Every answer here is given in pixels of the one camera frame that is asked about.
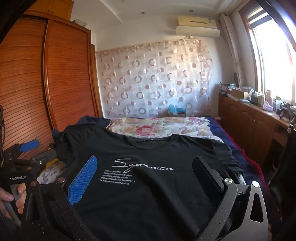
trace wall-mounted air conditioner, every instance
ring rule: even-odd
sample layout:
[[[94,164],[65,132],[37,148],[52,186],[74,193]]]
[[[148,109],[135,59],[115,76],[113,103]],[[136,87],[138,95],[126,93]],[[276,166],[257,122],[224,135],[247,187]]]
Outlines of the wall-mounted air conditioner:
[[[220,36],[220,30],[217,29],[216,22],[213,19],[179,16],[178,25],[176,27],[177,35],[210,38],[218,38]]]

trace bed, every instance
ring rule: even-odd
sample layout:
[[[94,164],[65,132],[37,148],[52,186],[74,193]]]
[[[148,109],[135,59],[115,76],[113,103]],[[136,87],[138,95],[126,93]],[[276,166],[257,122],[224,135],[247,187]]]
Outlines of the bed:
[[[102,122],[102,118],[93,118],[91,120],[87,119],[86,122],[92,121],[106,125],[105,120],[106,119]],[[260,184],[267,209],[268,222],[272,226],[272,233],[276,234],[280,229],[281,220],[277,212],[276,204],[264,181],[260,166],[246,157],[244,151],[234,143],[233,139],[222,129],[213,117],[120,118],[112,120],[110,124],[107,124],[105,127],[118,134],[137,138],[153,139],[170,136],[171,134],[181,134],[224,142],[231,148],[233,156],[240,163],[244,172],[244,177],[239,179],[240,183],[249,185],[252,181],[257,181]],[[64,170],[64,163],[57,161],[41,173],[38,177],[38,181],[41,184],[53,182]]]

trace metal screw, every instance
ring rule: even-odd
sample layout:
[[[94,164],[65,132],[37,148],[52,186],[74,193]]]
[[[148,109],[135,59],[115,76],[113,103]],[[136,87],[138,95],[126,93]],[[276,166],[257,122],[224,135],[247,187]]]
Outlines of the metal screw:
[[[259,187],[259,183],[256,182],[256,181],[252,181],[252,185],[253,185],[254,187]]]
[[[64,177],[59,177],[58,179],[57,179],[57,182],[58,183],[63,183],[65,181],[65,178]]]
[[[31,182],[31,186],[32,186],[32,187],[34,187],[34,186],[36,186],[36,185],[37,185],[37,181],[32,181],[32,182]]]
[[[232,184],[232,180],[230,178],[225,178],[224,182],[227,184]]]

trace black t-shirt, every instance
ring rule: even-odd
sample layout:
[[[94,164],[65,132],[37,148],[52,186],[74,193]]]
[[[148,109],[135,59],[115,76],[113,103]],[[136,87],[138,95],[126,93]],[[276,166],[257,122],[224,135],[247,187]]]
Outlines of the black t-shirt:
[[[193,173],[193,158],[202,156],[223,178],[237,181],[242,174],[227,145],[175,134],[143,140],[73,125],[56,140],[56,151],[72,165],[97,157],[97,171],[74,207],[98,240],[191,240],[216,209]]]

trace white ceiling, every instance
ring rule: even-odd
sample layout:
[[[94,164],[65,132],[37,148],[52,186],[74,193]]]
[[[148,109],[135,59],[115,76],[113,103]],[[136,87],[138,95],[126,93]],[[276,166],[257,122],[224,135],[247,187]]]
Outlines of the white ceiling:
[[[98,31],[131,19],[152,15],[192,15],[217,18],[242,0],[74,0],[71,20],[81,19]]]

